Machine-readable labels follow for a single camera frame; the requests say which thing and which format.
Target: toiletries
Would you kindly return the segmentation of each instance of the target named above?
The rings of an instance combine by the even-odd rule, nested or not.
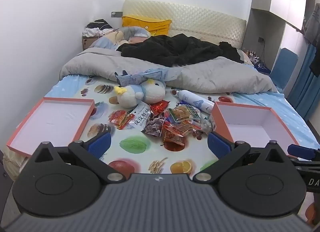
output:
[[[200,97],[199,95],[194,94],[191,91],[188,90],[179,90],[175,91],[172,90],[173,95],[177,95],[179,99],[189,103],[192,106],[195,106],[196,108],[202,110],[205,113],[210,114],[214,105],[213,101],[209,101],[205,98]]]

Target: plush toy head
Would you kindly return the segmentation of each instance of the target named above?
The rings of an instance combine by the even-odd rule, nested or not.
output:
[[[157,103],[164,99],[165,84],[159,80],[148,79],[140,84],[143,90],[143,101],[147,104]]]
[[[133,108],[143,99],[142,88],[139,85],[114,87],[114,90],[117,94],[118,103],[124,108]]]

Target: pink box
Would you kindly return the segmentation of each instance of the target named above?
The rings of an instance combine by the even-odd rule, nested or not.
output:
[[[17,126],[7,146],[26,157],[43,141],[68,146],[80,138],[93,108],[92,99],[44,97]]]
[[[298,145],[272,108],[215,101],[211,115],[215,131],[229,141],[265,147],[270,140],[276,140],[286,154],[289,145]]]

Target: black garment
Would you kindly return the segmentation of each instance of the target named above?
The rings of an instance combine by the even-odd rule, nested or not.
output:
[[[121,51],[123,57],[134,57],[167,67],[204,62],[222,56],[224,53],[215,44],[201,41],[192,36],[187,37],[184,34],[173,37],[151,36],[142,43],[123,44],[119,46],[117,51]]]
[[[320,41],[318,42],[318,45],[317,45],[315,58],[310,64],[310,70],[316,77],[319,77],[320,75]]]
[[[100,30],[104,30],[106,28],[112,28],[112,26],[110,26],[108,22],[105,21],[104,19],[98,19],[94,22],[90,22],[87,25],[87,28],[96,28],[96,27],[98,27]]]
[[[219,48],[223,51],[223,54],[222,54],[223,57],[228,58],[235,62],[244,63],[244,61],[241,61],[241,57],[238,54],[237,48],[234,48],[228,42],[220,42]]]

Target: gray comforter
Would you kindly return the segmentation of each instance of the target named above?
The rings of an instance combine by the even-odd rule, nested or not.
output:
[[[60,79],[70,74],[96,75],[116,81],[115,71],[138,73],[162,65],[136,58],[122,57],[121,52],[104,48],[88,48],[66,63]],[[183,66],[176,80],[168,86],[201,93],[240,92],[253,94],[263,91],[276,92],[270,77],[255,69],[224,57]]]

